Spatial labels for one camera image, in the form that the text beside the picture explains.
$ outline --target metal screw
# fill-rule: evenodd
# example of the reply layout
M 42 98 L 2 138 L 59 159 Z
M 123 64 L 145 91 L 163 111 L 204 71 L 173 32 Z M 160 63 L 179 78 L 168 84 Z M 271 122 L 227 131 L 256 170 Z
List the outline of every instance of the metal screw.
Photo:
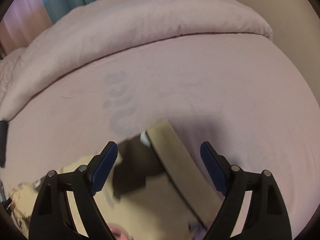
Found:
M 54 170 L 48 172 L 49 177 L 52 177 L 54 174 L 56 174 L 56 171 Z
M 270 176 L 271 176 L 271 172 L 268 171 L 268 170 L 264 170 L 263 173 L 264 173 L 264 175 L 266 175 L 267 177 L 270 177 Z
M 231 169 L 232 169 L 233 171 L 239 171 L 239 170 L 240 170 L 240 167 L 239 167 L 238 165 L 232 165 L 232 166 L 231 166 Z
M 81 165 L 79 168 L 78 168 L 78 170 L 79 171 L 85 171 L 87 169 L 87 165 Z

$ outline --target blue rubber fingertip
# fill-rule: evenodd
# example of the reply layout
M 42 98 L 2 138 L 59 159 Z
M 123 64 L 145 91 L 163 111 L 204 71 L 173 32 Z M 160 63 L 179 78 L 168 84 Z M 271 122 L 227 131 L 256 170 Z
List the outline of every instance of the blue rubber fingertip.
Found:
M 101 191 L 118 156 L 118 146 L 112 143 L 91 177 L 90 193 L 94 196 Z
M 226 178 L 205 143 L 201 144 L 200 155 L 215 188 L 224 196 L 227 194 Z

